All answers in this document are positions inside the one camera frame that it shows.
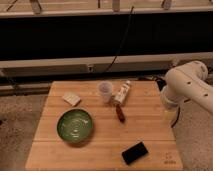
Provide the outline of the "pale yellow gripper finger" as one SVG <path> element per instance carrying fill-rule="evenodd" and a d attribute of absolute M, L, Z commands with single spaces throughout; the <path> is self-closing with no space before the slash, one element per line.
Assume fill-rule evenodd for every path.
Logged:
<path fill-rule="evenodd" d="M 175 110 L 164 110 L 164 120 L 167 122 L 172 122 L 176 116 Z"/>

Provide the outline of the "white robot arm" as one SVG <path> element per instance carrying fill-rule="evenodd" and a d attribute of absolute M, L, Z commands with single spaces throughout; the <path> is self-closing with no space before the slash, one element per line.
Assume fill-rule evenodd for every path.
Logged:
<path fill-rule="evenodd" d="M 192 61 L 170 69 L 165 75 L 166 85 L 160 92 L 165 107 L 164 118 L 173 124 L 180 102 L 190 99 L 213 115 L 213 86 L 205 82 L 208 69 L 201 61 Z"/>

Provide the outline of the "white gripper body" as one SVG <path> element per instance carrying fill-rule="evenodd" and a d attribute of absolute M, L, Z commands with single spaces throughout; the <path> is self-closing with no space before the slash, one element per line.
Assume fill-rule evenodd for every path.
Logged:
<path fill-rule="evenodd" d="M 161 90 L 161 101 L 168 111 L 175 110 L 179 107 L 180 96 L 169 86 L 164 86 Z"/>

